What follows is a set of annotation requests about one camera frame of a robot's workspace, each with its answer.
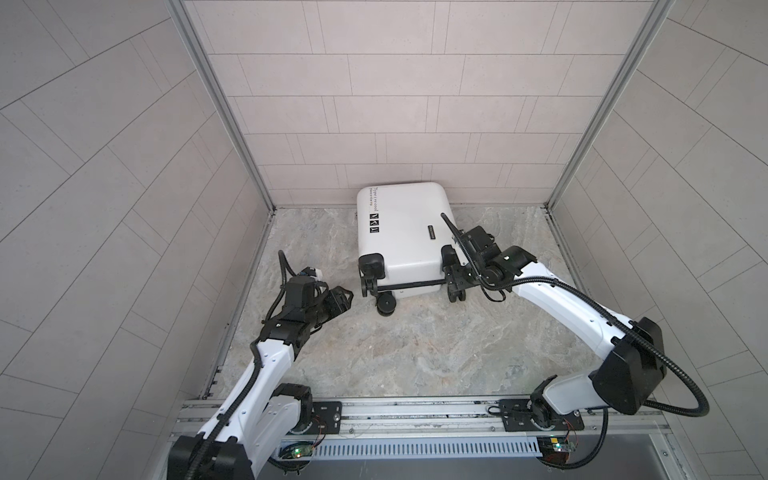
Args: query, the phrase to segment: wall tile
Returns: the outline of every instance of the wall tile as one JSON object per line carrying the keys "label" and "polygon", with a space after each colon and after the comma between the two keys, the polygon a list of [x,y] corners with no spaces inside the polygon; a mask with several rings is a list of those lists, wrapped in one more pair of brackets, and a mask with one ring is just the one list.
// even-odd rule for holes
{"label": "wall tile", "polygon": [[0,408],[64,418],[77,394],[11,376],[0,376]]}
{"label": "wall tile", "polygon": [[626,180],[650,147],[615,111],[611,112],[593,146],[621,180]]}
{"label": "wall tile", "polygon": [[144,66],[147,67],[149,74],[152,75],[154,83],[160,88],[160,91],[165,94],[171,88],[171,84],[163,73],[163,69],[160,68],[160,64],[157,63],[157,59],[152,54],[152,50],[149,49],[149,45],[141,35],[136,35],[128,40],[131,45],[136,49],[136,53],[141,57],[141,61]]}
{"label": "wall tile", "polygon": [[444,54],[448,35],[450,3],[435,2],[435,20],[432,22],[432,53]]}
{"label": "wall tile", "polygon": [[568,14],[571,12],[571,5],[573,2],[558,2],[557,7],[554,10],[552,21],[549,24],[547,30],[547,38],[544,41],[544,47],[541,49],[541,53],[552,54],[558,46],[560,41],[560,35],[563,33],[563,27],[565,21],[568,20]]}
{"label": "wall tile", "polygon": [[518,188],[516,204],[543,204],[552,195],[551,188]]}
{"label": "wall tile", "polygon": [[227,130],[224,128],[224,124],[221,122],[219,114],[216,113],[206,120],[198,133],[203,138],[203,142],[210,154],[214,156],[216,165],[221,165],[232,151],[232,142],[230,141],[229,134],[227,134]]}
{"label": "wall tile", "polygon": [[345,55],[239,55],[253,95],[351,95]]}
{"label": "wall tile", "polygon": [[517,188],[446,188],[451,204],[509,204],[515,201]]}
{"label": "wall tile", "polygon": [[35,114],[19,100],[0,110],[0,114],[9,119],[24,135],[44,151],[59,167],[72,175],[83,166],[80,157],[46,127]]}
{"label": "wall tile", "polygon": [[208,55],[221,89],[229,97],[248,96],[250,91],[239,55]]}
{"label": "wall tile", "polygon": [[248,181],[248,173],[245,171],[245,166],[237,156],[237,152],[232,150],[210,179],[198,200],[217,227],[221,227],[240,188],[246,181]]}
{"label": "wall tile", "polygon": [[539,97],[525,131],[580,134],[598,103],[599,97]]}
{"label": "wall tile", "polygon": [[650,4],[574,2],[555,53],[623,55]]}
{"label": "wall tile", "polygon": [[245,135],[245,141],[256,165],[295,163],[285,134],[249,134]]}
{"label": "wall tile", "polygon": [[263,204],[263,200],[256,184],[252,180],[246,181],[234,204],[234,209],[237,210],[243,223],[248,224],[250,222],[250,218],[260,204]]}
{"label": "wall tile", "polygon": [[710,127],[709,122],[641,73],[632,77],[615,110],[672,166]]}
{"label": "wall tile", "polygon": [[374,134],[301,134],[306,164],[374,164]]}
{"label": "wall tile", "polygon": [[507,187],[552,188],[558,182],[562,165],[515,164],[507,179]]}
{"label": "wall tile", "polygon": [[0,464],[8,478],[27,478],[37,464],[48,442],[53,438],[61,419],[0,409],[3,425],[3,448]]}
{"label": "wall tile", "polygon": [[724,49],[716,41],[667,20],[639,69],[684,101]]}
{"label": "wall tile", "polygon": [[760,366],[751,353],[742,352],[701,367],[699,375],[701,375],[705,385],[712,386],[762,371],[763,367]]}
{"label": "wall tile", "polygon": [[194,2],[211,53],[312,53],[301,2]]}
{"label": "wall tile", "polygon": [[758,473],[754,462],[744,450],[710,453],[700,456],[704,468],[711,475],[752,475]]}
{"label": "wall tile", "polygon": [[323,97],[323,110],[326,114],[328,133],[339,133],[339,118],[336,116],[336,102],[333,97]]}
{"label": "wall tile", "polygon": [[24,103],[87,160],[159,97],[126,41],[33,91]]}
{"label": "wall tile", "polygon": [[317,9],[317,2],[301,2],[304,7],[304,19],[306,20],[306,31],[310,36],[310,45],[312,53],[326,53],[326,41],[323,39],[323,26],[320,24],[320,13]]}
{"label": "wall tile", "polygon": [[132,121],[109,148],[149,187],[204,121],[192,89],[182,82]]}
{"label": "wall tile", "polygon": [[35,329],[143,191],[108,149],[70,177],[0,243],[0,317]]}
{"label": "wall tile", "polygon": [[11,103],[74,66],[22,0],[5,2],[0,31],[0,105]]}
{"label": "wall tile", "polygon": [[165,5],[151,0],[51,0],[49,3],[91,57],[168,18]]}
{"label": "wall tile", "polygon": [[195,202],[195,205],[192,206],[192,214],[197,217],[200,223],[203,224],[205,230],[208,230],[208,233],[210,233],[211,237],[218,235],[219,227],[214,223],[213,220],[210,219],[208,213],[203,210],[203,207],[200,205],[199,201]]}
{"label": "wall tile", "polygon": [[[243,286],[245,285],[248,272],[253,264],[253,256],[256,254],[256,248],[259,246],[261,235],[264,232],[264,227],[269,218],[270,211],[266,208],[266,205],[263,202],[259,202],[256,211],[250,218],[250,223],[245,231],[245,235],[243,235],[243,239],[240,241],[240,245],[237,248],[237,253],[235,253],[235,258],[232,260],[230,271],[227,272],[228,282],[232,283],[234,289],[238,293],[243,292]],[[224,283],[222,291],[225,288],[227,288],[227,282]]]}
{"label": "wall tile", "polygon": [[6,372],[79,392],[160,256],[118,226]]}
{"label": "wall tile", "polygon": [[165,249],[168,248],[168,242],[163,240],[163,237],[161,237],[160,234],[134,210],[128,212],[123,219],[123,224],[133,230],[133,232],[146,242],[147,245],[152,247],[152,250],[156,251],[158,255],[162,255],[165,252]]}
{"label": "wall tile", "polygon": [[600,271],[598,264],[594,260],[589,262],[589,264],[583,268],[581,271],[581,279],[589,289],[592,298],[615,312],[621,310],[613,292],[611,292],[611,288],[605,282],[603,273]]}
{"label": "wall tile", "polygon": [[558,95],[602,97],[619,69],[623,55],[574,55]]}
{"label": "wall tile", "polygon": [[155,25],[143,32],[141,36],[152,50],[152,55],[165,74],[171,85],[184,80],[194,71],[194,63],[187,53],[187,48],[181,43],[181,36],[171,19]]}
{"label": "wall tile", "polygon": [[48,155],[0,116],[0,238],[69,178]]}
{"label": "wall tile", "polygon": [[200,341],[213,307],[212,302],[196,288],[190,290],[173,328],[168,333],[163,349],[141,388],[134,408],[161,416],[170,413],[176,393],[194,355],[190,346],[195,346]]}
{"label": "wall tile", "polygon": [[768,266],[759,263],[710,292],[717,308],[763,368],[768,365],[768,354],[762,347],[766,338],[766,296],[761,282],[766,278]]}
{"label": "wall tile", "polygon": [[557,95],[572,57],[467,55],[462,95]]}
{"label": "wall tile", "polygon": [[132,310],[169,332],[213,242],[197,217],[189,215]]}
{"label": "wall tile", "polygon": [[606,225],[595,232],[587,242],[587,246],[608,285],[611,286],[611,292],[621,307],[621,313],[634,318],[653,306],[654,299],[645,290],[643,282],[632,268],[633,264],[627,260]]}
{"label": "wall tile", "polygon": [[697,111],[747,150],[768,162],[768,65],[736,59]]}
{"label": "wall tile", "polygon": [[140,478],[156,441],[157,435],[121,431],[98,477],[104,480]]}
{"label": "wall tile", "polygon": [[659,229],[657,229],[655,225],[651,224],[648,226],[648,228],[643,230],[643,233],[641,233],[638,238],[630,243],[629,247],[624,249],[624,255],[626,255],[629,260],[634,259],[638,253],[643,251],[643,249],[647,247],[650,242],[656,240],[656,237],[659,235],[661,235]]}
{"label": "wall tile", "polygon": [[652,241],[632,260],[632,265],[694,366],[746,349],[663,237]]}
{"label": "wall tile", "polygon": [[600,167],[586,191],[622,250],[650,225],[650,218],[607,164]]}
{"label": "wall tile", "polygon": [[718,265],[712,267],[712,270],[709,270],[697,280],[699,280],[699,284],[707,292],[711,292],[723,283],[742,272],[746,272],[748,269],[762,261],[763,259],[755,253],[755,250],[752,250],[750,246],[747,245]]}
{"label": "wall tile", "polygon": [[[721,383],[713,386],[710,391],[723,409],[730,424],[733,425],[733,429],[741,438],[750,439],[753,435],[753,429],[768,426],[761,415],[751,414],[750,407],[768,393],[768,376],[765,372]],[[761,445],[755,445],[755,442],[744,442],[744,446],[760,473],[765,475],[768,472],[768,462],[763,455],[765,449]]]}
{"label": "wall tile", "polygon": [[768,62],[766,9],[760,0],[721,0],[702,5],[692,28],[736,50]]}
{"label": "wall tile", "polygon": [[451,4],[445,53],[541,53],[554,3]]}
{"label": "wall tile", "polygon": [[403,184],[422,179],[421,165],[347,165],[349,188],[360,189],[370,185]]}
{"label": "wall tile", "polygon": [[463,164],[469,134],[387,134],[388,164]]}
{"label": "wall tile", "polygon": [[342,133],[425,130],[427,97],[336,97],[335,101]]}
{"label": "wall tile", "polygon": [[645,175],[645,172],[648,171],[648,168],[650,168],[650,166],[658,158],[660,158],[659,154],[656,153],[653,148],[648,148],[648,150],[645,152],[645,155],[643,155],[640,161],[637,162],[637,165],[635,165],[629,175],[627,175],[627,178],[624,179],[624,185],[628,189],[632,190],[637,184],[637,181],[640,180],[643,175]]}
{"label": "wall tile", "polygon": [[61,50],[72,60],[72,63],[79,65],[88,60],[88,54],[78,44],[72,33],[61,21],[56,11],[51,7],[47,0],[25,0],[25,4],[32,10],[35,17],[43,24],[45,30],[51,34]]}
{"label": "wall tile", "polygon": [[160,435],[165,422],[166,418],[164,416],[132,409],[131,413],[128,414],[128,418],[125,419],[123,430],[145,433],[147,435]]}
{"label": "wall tile", "polygon": [[200,275],[217,291],[221,291],[227,271],[245,234],[246,224],[235,209],[230,210],[219,235],[200,268]]}
{"label": "wall tile", "polygon": [[128,312],[121,328],[141,339],[147,340],[157,348],[163,347],[163,342],[165,342],[165,338],[168,336],[168,332],[133,312]]}
{"label": "wall tile", "polygon": [[746,245],[664,159],[648,168],[632,195],[694,276]]}
{"label": "wall tile", "polygon": [[252,134],[328,132],[320,97],[237,97],[237,105]]}
{"label": "wall tile", "polygon": [[598,209],[594,207],[587,192],[578,182],[571,180],[568,184],[568,188],[563,193],[563,203],[568,207],[568,211],[571,212],[574,223],[581,233],[585,232],[598,216]]}
{"label": "wall tile", "polygon": [[[674,362],[687,372],[691,379],[702,389],[704,396],[710,403],[710,412],[704,418],[690,418],[676,416],[673,422],[679,422],[677,431],[685,431],[693,447],[698,453],[728,452],[742,449],[741,441],[728,424],[728,421],[720,411],[709,390],[704,386],[703,380],[698,376],[694,365],[690,362],[677,337],[670,329],[667,321],[659,322],[659,327],[664,336],[664,351]],[[690,390],[674,375],[667,375],[661,381],[660,388],[666,394],[666,400],[671,405],[693,406]]]}
{"label": "wall tile", "polygon": [[0,370],[13,360],[32,332],[0,320]]}
{"label": "wall tile", "polygon": [[339,188],[332,165],[267,165],[272,188]]}
{"label": "wall tile", "polygon": [[556,134],[483,134],[475,162],[479,164],[543,164]]}
{"label": "wall tile", "polygon": [[211,175],[198,150],[188,141],[144,192],[134,210],[170,243]]}
{"label": "wall tile", "polygon": [[147,378],[158,348],[118,330],[30,478],[95,478]]}
{"label": "wall tile", "polygon": [[216,113],[216,107],[214,107],[214,101],[210,98],[210,93],[203,85],[203,79],[200,78],[200,72],[195,71],[189,77],[187,77],[187,83],[194,92],[194,97],[197,99],[197,103],[200,104],[200,108],[203,109],[203,113],[206,117],[209,117]]}
{"label": "wall tile", "polygon": [[463,55],[349,56],[355,95],[458,95],[463,67]]}
{"label": "wall tile", "polygon": [[440,97],[437,131],[514,132],[521,97]]}
{"label": "wall tile", "polygon": [[694,90],[688,95],[688,98],[685,99],[685,104],[694,110],[699,108],[704,98],[710,94],[717,82],[725,75],[725,72],[739,58],[739,55],[741,54],[738,51],[725,47],[723,53],[717,57],[717,60],[707,70],[699,84],[696,85]]}
{"label": "wall tile", "polygon": [[320,2],[327,53],[430,53],[435,4]]}
{"label": "wall tile", "polygon": [[291,190],[296,205],[355,205],[357,189]]}
{"label": "wall tile", "polygon": [[495,187],[501,165],[434,164],[431,181],[443,187]]}
{"label": "wall tile", "polygon": [[563,237],[565,237],[566,246],[568,250],[570,250],[576,266],[582,269],[579,273],[583,273],[583,269],[586,268],[586,266],[592,261],[592,254],[589,253],[587,243],[584,242],[584,239],[581,237],[581,233],[578,231],[576,223],[574,223],[571,212],[565,206],[564,202],[558,202],[558,204],[555,205],[552,214],[555,221],[557,221],[558,226],[560,227],[560,231],[563,233]]}

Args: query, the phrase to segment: metal corner post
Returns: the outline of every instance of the metal corner post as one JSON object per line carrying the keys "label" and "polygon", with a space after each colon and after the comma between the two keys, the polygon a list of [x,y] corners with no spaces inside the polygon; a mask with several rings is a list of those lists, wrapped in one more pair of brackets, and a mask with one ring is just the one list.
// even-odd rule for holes
{"label": "metal corner post", "polygon": [[611,114],[621,93],[624,91],[627,83],[629,83],[632,74],[643,59],[646,50],[659,32],[661,25],[664,23],[664,19],[667,17],[667,12],[673,3],[674,0],[656,0],[650,7],[640,29],[637,31],[634,40],[627,50],[627,54],[621,61],[621,65],[619,65],[619,69],[616,71],[614,79],[605,91],[605,95],[603,95],[598,108],[592,115],[587,129],[584,131],[584,134],[576,145],[574,153],[571,155],[571,159],[566,164],[558,184],[555,185],[552,195],[549,197],[549,200],[547,200],[546,206],[548,210],[552,211],[558,201],[560,201],[565,188],[568,186],[571,178],[573,178],[579,165],[584,160],[584,157],[587,156],[587,152],[592,146],[594,139],[597,138],[605,121],[608,119],[608,115]]}
{"label": "metal corner post", "polygon": [[227,133],[234,144],[237,154],[240,155],[240,159],[242,159],[245,164],[246,170],[248,170],[253,181],[256,182],[259,194],[263,198],[267,208],[273,213],[275,211],[275,203],[272,201],[270,192],[266,188],[261,175],[259,175],[259,171],[256,169],[256,162],[253,161],[253,156],[250,154],[250,150],[248,150],[245,138],[243,137],[243,132],[241,132],[240,128],[237,126],[232,109],[227,103],[227,97],[224,95],[221,85],[214,73],[214,68],[208,61],[203,45],[200,43],[200,39],[194,31],[187,9],[184,7],[184,0],[165,0],[165,3],[171,18],[174,20],[174,24],[176,24],[176,28],[181,35],[181,41],[187,47],[187,50],[192,57],[192,62],[194,62],[205,88],[208,90],[211,99],[214,101],[214,107],[216,107],[216,110],[221,114],[224,128],[227,129]]}

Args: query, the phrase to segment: tiled wall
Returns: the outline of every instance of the tiled wall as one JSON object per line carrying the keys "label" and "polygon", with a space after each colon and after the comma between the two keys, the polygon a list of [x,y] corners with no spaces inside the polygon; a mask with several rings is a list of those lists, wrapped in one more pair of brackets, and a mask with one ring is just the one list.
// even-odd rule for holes
{"label": "tiled wall", "polygon": [[0,476],[140,478],[266,216],[161,0],[2,2]]}
{"label": "tiled wall", "polygon": [[707,394],[670,415],[699,480],[768,478],[766,25],[764,0],[678,0],[554,209],[592,294],[661,322]]}
{"label": "tiled wall", "polygon": [[542,203],[650,2],[186,2],[279,205]]}

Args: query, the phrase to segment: mounting plate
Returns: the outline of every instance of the mounting plate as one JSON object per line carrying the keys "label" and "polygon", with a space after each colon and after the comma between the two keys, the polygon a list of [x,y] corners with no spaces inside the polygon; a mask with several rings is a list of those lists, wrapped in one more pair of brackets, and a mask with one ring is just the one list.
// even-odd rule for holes
{"label": "mounting plate", "polygon": [[[533,423],[533,415],[528,410],[528,399],[503,399],[498,401],[498,408],[502,413],[505,432],[548,432],[540,429]],[[578,412],[567,415],[554,414],[552,417],[554,428],[563,430],[571,424],[571,430],[584,430],[584,422]]]}

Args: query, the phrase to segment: stone floor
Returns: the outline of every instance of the stone floor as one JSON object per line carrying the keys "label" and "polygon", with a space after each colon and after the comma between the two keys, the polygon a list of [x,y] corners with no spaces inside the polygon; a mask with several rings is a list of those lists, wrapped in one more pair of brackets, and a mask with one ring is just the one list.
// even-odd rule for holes
{"label": "stone floor", "polygon": [[[519,245],[571,281],[540,207],[454,207],[453,213],[459,228],[482,225],[502,249]],[[283,378],[311,386],[315,397],[524,394],[553,374],[598,360],[575,334],[514,294],[491,303],[472,289],[465,302],[449,303],[443,288],[399,300],[392,316],[380,316],[374,299],[359,294],[355,209],[278,210],[212,388],[217,398],[227,396],[252,361],[248,345],[279,291],[280,249],[295,271],[320,268],[331,287],[356,295],[352,309],[313,335]]]}

